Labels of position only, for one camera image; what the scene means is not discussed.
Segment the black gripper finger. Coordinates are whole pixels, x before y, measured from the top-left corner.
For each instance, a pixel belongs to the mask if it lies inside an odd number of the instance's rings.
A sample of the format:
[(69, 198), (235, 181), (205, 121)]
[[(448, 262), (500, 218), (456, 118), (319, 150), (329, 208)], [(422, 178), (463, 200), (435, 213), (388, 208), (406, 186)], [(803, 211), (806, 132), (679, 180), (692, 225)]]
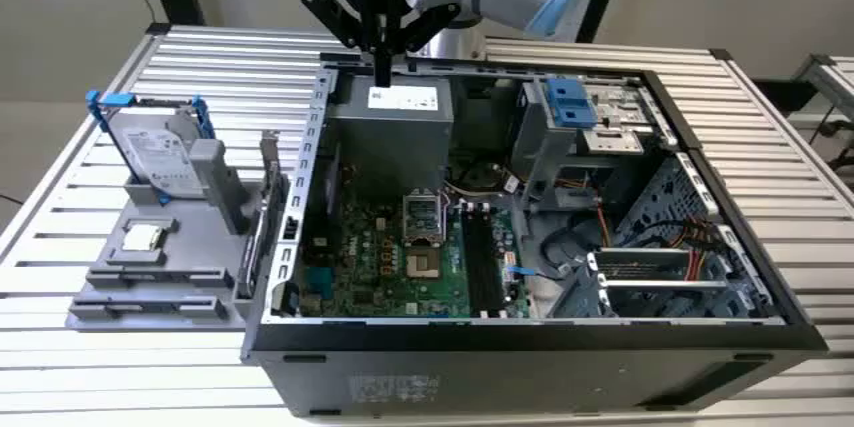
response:
[(402, 25), (403, 7), (396, 3), (390, 7), (386, 16), (383, 37), (383, 86), (391, 86), (391, 70), (394, 57), (406, 52), (418, 51), (444, 29), (459, 15), (458, 3), (442, 4), (428, 8), (406, 25)]
[(359, 16), (348, 13), (337, 0), (301, 0), (327, 30), (348, 48), (357, 47), (372, 57), (374, 82), (383, 86), (383, 42), (379, 14), (371, 0), (349, 0)]

